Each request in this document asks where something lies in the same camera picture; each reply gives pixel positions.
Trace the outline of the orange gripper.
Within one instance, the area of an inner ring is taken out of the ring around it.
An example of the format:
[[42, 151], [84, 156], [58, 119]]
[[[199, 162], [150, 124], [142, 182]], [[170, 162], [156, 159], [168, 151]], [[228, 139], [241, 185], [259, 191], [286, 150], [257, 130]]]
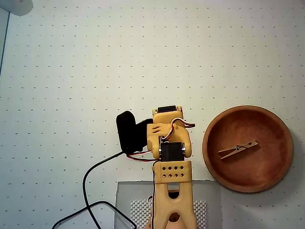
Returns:
[[147, 139], [166, 137], [166, 124], [156, 123], [147, 125]]

